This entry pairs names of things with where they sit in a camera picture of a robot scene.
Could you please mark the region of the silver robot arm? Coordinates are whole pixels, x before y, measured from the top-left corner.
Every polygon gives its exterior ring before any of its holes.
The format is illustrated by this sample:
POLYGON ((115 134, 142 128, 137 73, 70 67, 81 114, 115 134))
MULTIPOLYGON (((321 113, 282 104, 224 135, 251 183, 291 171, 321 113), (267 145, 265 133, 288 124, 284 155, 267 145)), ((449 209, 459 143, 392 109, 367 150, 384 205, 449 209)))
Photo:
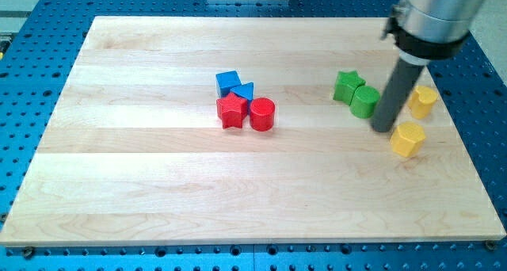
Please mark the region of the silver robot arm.
POLYGON ((391 34, 406 63, 425 66, 456 55, 485 0, 399 0, 391 7, 384 36, 391 34))

